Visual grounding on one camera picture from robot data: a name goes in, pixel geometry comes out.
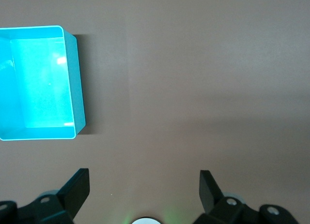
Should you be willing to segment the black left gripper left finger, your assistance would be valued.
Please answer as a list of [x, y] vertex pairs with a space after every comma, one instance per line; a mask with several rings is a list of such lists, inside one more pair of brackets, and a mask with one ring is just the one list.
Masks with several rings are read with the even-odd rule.
[[89, 169], [79, 169], [59, 190], [44, 192], [31, 203], [0, 202], [2, 224], [73, 224], [90, 193]]

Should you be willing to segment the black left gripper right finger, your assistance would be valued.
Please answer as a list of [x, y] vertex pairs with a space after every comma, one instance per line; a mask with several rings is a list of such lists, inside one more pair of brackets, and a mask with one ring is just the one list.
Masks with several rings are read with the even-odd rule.
[[253, 210], [240, 199], [225, 196], [211, 172], [200, 171], [199, 196], [204, 209], [195, 224], [295, 224], [297, 220], [285, 208], [262, 205]]

